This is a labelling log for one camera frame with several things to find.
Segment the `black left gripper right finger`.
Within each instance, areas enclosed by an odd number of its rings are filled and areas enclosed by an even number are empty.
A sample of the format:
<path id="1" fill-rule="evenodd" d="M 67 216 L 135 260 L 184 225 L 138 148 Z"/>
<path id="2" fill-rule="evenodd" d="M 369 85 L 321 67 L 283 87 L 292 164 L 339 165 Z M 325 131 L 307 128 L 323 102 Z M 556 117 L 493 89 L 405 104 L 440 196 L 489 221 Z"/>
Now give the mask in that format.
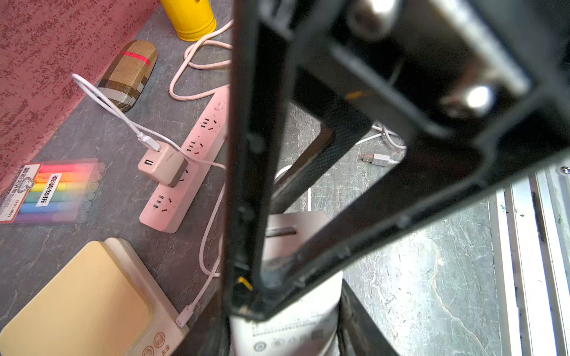
<path id="1" fill-rule="evenodd" d="M 399 355 L 346 280 L 341 286 L 337 338 L 340 355 Z"/>

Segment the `small white charger block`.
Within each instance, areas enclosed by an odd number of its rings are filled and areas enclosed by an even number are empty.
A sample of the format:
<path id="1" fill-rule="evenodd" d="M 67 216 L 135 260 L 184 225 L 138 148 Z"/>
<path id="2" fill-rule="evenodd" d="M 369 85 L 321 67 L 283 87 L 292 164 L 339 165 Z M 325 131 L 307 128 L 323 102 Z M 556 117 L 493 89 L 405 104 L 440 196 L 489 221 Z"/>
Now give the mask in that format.
<path id="1" fill-rule="evenodd" d="M 232 215 L 225 246 L 224 307 L 234 355 L 330 355 L 342 273 L 307 283 L 287 273 L 295 255 L 330 218 L 272 214 L 265 224 Z"/>

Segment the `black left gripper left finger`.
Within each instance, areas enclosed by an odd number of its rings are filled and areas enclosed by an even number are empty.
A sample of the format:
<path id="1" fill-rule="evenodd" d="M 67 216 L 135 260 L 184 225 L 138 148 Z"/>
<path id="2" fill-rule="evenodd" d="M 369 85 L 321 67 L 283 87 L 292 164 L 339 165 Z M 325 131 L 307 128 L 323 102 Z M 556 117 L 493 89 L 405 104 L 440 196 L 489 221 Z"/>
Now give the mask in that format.
<path id="1" fill-rule="evenodd" d="M 230 355 L 229 317 L 217 291 L 205 309 L 194 318 L 188 335 L 174 355 Z"/>

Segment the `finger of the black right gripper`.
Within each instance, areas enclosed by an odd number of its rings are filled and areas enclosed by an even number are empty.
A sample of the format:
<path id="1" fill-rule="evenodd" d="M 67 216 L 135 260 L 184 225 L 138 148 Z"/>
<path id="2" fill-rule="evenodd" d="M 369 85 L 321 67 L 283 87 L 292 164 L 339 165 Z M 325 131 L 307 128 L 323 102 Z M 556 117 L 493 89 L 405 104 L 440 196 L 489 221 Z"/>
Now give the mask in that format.
<path id="1" fill-rule="evenodd" d="M 569 153 L 567 1 L 236 1 L 223 301 L 267 320 L 337 271 Z M 405 156 L 300 249 L 285 212 L 382 123 Z"/>
<path id="2" fill-rule="evenodd" d="M 301 71 L 280 89 L 283 100 L 292 99 L 321 123 L 318 136 L 273 185 L 270 213 L 285 212 L 305 191 L 371 129 L 372 120 L 356 108 L 351 96 L 371 92 L 370 80 L 356 71 L 343 70 L 338 78 Z"/>

